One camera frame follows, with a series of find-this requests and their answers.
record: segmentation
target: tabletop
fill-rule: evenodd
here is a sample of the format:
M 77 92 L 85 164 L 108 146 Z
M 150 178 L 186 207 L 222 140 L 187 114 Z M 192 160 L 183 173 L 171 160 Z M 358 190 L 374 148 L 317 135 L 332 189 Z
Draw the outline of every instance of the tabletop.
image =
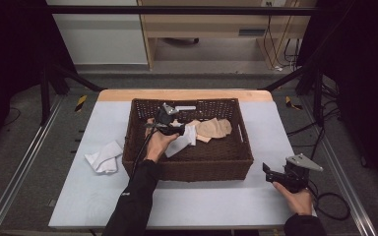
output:
M 238 98 L 254 163 L 245 180 L 159 181 L 149 229 L 264 229 L 282 227 L 292 215 L 284 198 L 266 182 L 262 164 L 283 172 L 293 155 L 276 104 L 267 91 L 244 89 L 107 89 L 94 106 L 62 192 L 49 222 L 55 228 L 104 227 L 115 209 L 128 175 L 97 174 L 84 155 L 104 145 L 124 144 L 133 98 Z

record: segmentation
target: floor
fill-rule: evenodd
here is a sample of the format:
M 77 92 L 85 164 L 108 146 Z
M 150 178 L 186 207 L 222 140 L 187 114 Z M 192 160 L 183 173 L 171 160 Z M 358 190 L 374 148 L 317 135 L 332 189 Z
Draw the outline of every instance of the floor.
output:
M 269 70 L 255 40 L 201 38 L 198 44 L 193 44 L 191 40 L 167 38 L 161 40 L 158 47 L 152 70 L 125 67 L 121 74 L 114 74 L 115 71 L 102 72 L 85 68 L 82 75 L 97 85 L 113 89 L 257 89 L 294 69 L 290 62 L 281 58 L 281 62 L 288 66 L 281 72 Z M 293 53 L 292 48 L 293 45 L 288 48 L 287 54 Z M 328 85 L 332 83 L 328 79 L 326 82 Z M 91 235 L 87 230 L 60 232 L 46 226 L 52 213 L 51 200 L 58 197 L 75 156 L 78 140 L 83 134 L 81 131 L 86 129 L 97 99 L 97 93 L 74 82 L 69 83 L 72 90 L 68 96 L 62 97 L 61 110 L 55 116 L 52 127 L 46 131 L 40 130 L 37 125 L 40 121 L 39 88 L 28 89 L 13 97 L 13 108 L 7 118 L 8 125 L 0 132 L 0 199 L 3 196 L 7 200 L 6 207 L 2 207 L 2 201 L 0 202 L 0 235 Z M 272 92 L 287 132 L 313 121 L 309 114 L 312 94 L 296 96 L 296 83 L 297 80 L 292 81 Z M 87 102 L 80 113 L 74 112 L 82 94 L 88 95 Z M 286 106 L 287 96 L 295 106 Z M 60 97 L 52 96 L 54 103 L 58 99 Z M 329 100 L 329 97 L 324 98 L 324 102 Z M 335 109 L 333 102 L 326 106 L 326 112 Z M 333 192 L 353 199 L 350 203 L 352 216 L 345 221 L 337 221 L 322 213 L 318 215 L 329 235 L 378 235 L 378 173 L 360 165 L 358 150 L 339 118 L 339 113 L 327 118 L 325 139 L 316 150 L 316 161 L 327 172 L 324 175 L 313 173 L 311 178 L 321 193 Z M 320 128 L 312 126 L 304 132 L 289 136 L 294 152 L 311 154 L 319 132 Z M 35 144 L 40 149 L 35 152 L 32 141 L 37 133 L 43 133 L 45 140 Z M 27 160 L 27 154 L 31 155 L 30 160 Z M 25 173 L 14 177 L 14 173 L 19 173 L 17 169 L 20 163 L 25 164 Z M 14 183 L 11 181 L 13 177 L 20 178 L 20 181 Z M 14 191 L 14 195 L 6 191 L 10 189 Z M 321 207 L 330 214 L 345 213 L 344 205 L 336 198 L 325 199 Z M 100 233 L 100 229 L 96 229 L 95 233 Z M 258 232 L 238 231 L 232 234 L 258 235 Z M 260 235 L 283 235 L 283 232 L 260 231 Z

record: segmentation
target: gray carpet floor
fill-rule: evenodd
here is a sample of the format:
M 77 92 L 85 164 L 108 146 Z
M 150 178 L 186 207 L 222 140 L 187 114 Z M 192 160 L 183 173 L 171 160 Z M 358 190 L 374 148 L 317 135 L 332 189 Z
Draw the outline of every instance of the gray carpet floor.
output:
M 165 58 L 164 60 L 169 60 L 167 58 L 170 55 L 172 54 L 166 53 L 162 57 Z M 161 69 L 161 64 L 158 65 L 157 70 L 153 73 L 125 73 L 121 75 L 89 73 L 83 76 L 101 87 L 110 89 L 256 89 L 262 88 L 282 76 L 274 72 L 260 75 L 237 72 L 219 74 L 214 70 L 176 74 L 166 73 Z M 45 142 L 40 147 L 23 185 L 6 213 L 0 227 L 0 235 L 91 235 L 88 230 L 55 230 L 47 226 L 53 211 L 53 207 L 49 206 L 48 203 L 51 200 L 57 200 L 60 194 L 75 156 L 74 152 L 79 146 L 78 140 L 83 134 L 81 131 L 85 130 L 97 99 L 97 92 L 85 89 L 72 81 L 68 82 L 72 89 L 68 95 L 63 96 L 61 110 L 47 134 Z M 290 96 L 293 104 L 305 105 L 303 102 L 311 101 L 312 94 L 301 97 L 295 96 L 293 91 L 295 83 L 296 81 L 291 82 L 273 92 L 274 101 L 278 106 L 287 132 L 295 131 L 313 122 L 305 109 L 297 110 L 285 105 L 287 95 Z M 78 99 L 83 94 L 86 94 L 88 98 L 82 110 L 75 112 Z M 0 197 L 39 128 L 41 114 L 39 87 L 33 87 L 15 95 L 11 101 L 11 107 L 16 109 L 11 110 L 7 122 L 13 122 L 2 127 L 0 131 Z M 335 108 L 336 104 L 330 103 L 325 112 Z M 312 146 L 318 136 L 316 130 L 318 128 L 313 127 L 289 137 L 295 153 L 311 155 Z M 378 233 L 377 171 L 361 166 L 359 152 L 345 124 L 341 119 L 338 119 L 338 116 L 333 116 L 325 122 L 324 139 L 335 151 L 342 168 Z M 311 180 L 318 186 L 319 193 L 333 192 L 339 194 L 339 186 L 327 158 L 327 153 L 323 147 L 318 145 L 314 160 L 325 170 L 321 173 L 311 172 Z M 321 208 L 334 215 L 342 215 L 345 212 L 344 205 L 337 199 L 330 197 L 321 201 Z M 317 213 L 329 235 L 360 235 L 353 217 L 344 221 L 337 221 L 318 211 Z M 238 232 L 235 235 L 257 234 Z M 274 231 L 261 231 L 260 235 L 276 234 Z

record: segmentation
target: person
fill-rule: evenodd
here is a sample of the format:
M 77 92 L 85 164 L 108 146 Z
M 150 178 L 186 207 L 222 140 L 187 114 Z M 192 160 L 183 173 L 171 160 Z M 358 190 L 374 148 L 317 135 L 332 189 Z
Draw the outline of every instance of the person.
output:
M 153 119 L 149 119 L 148 123 L 153 123 Z M 144 235 L 153 206 L 153 192 L 160 175 L 158 160 L 178 136 L 153 133 L 147 145 L 147 154 L 139 164 L 134 178 L 120 195 L 102 236 Z M 308 190 L 293 194 L 280 183 L 274 182 L 273 185 L 286 198 L 289 208 L 294 212 L 284 225 L 286 236 L 327 235 L 319 218 L 312 215 L 312 197 Z

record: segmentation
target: brown wicker basket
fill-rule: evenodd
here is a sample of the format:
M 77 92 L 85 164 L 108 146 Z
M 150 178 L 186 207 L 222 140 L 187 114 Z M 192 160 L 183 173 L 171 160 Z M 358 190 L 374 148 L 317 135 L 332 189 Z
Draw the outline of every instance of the brown wicker basket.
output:
M 213 118 L 227 119 L 232 132 L 225 138 L 211 139 L 207 144 L 197 141 L 171 158 L 161 157 L 161 180 L 220 181 L 243 180 L 253 163 L 247 132 L 241 116 L 238 99 L 156 100 L 133 99 L 125 140 L 122 164 L 131 174 L 134 159 L 144 142 L 147 119 L 153 118 L 158 108 L 166 102 L 170 106 L 196 106 L 196 110 L 181 110 L 176 114 L 180 123 L 194 119 L 206 121 Z

